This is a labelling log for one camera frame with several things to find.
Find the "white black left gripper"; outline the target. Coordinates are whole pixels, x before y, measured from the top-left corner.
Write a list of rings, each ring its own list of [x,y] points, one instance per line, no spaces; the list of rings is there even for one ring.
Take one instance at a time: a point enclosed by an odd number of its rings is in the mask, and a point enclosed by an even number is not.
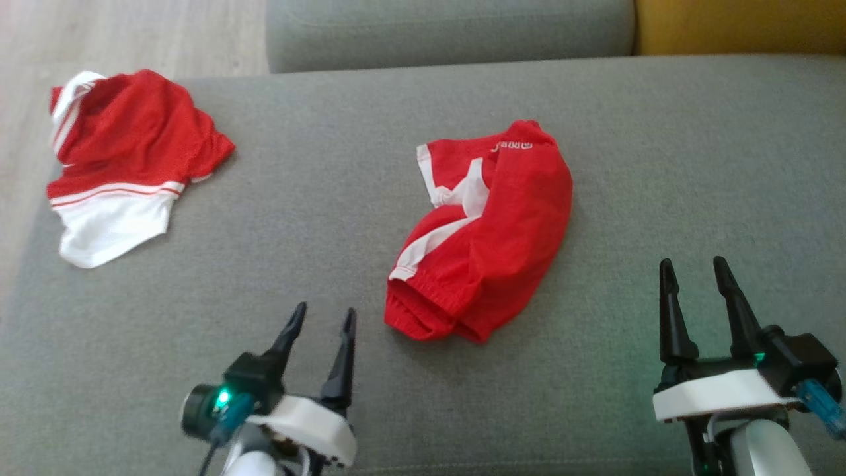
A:
[[[278,381],[283,379],[307,310],[307,303],[299,302],[263,354]],[[317,475],[327,467],[351,468],[356,461],[356,436],[350,422],[340,415],[346,414],[352,404],[356,328],[356,310],[348,308],[332,370],[321,386],[321,404],[308,397],[283,397],[268,415],[248,416],[248,424],[262,430],[266,439],[294,447],[293,457],[285,457],[281,449],[275,449],[276,463],[291,474]]]

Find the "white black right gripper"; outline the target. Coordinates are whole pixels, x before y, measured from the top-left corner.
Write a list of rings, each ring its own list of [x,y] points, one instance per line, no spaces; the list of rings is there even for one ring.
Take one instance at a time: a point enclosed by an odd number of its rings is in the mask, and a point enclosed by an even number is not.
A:
[[[732,358],[756,358],[761,325],[722,256],[713,258],[717,289],[728,314]],[[679,281],[667,257],[659,265],[659,341],[664,364],[694,362],[679,303]],[[660,389],[653,395],[656,420],[685,425],[692,475],[800,475],[802,452],[789,430],[788,412],[800,400],[771,389],[758,370],[731,370]]]

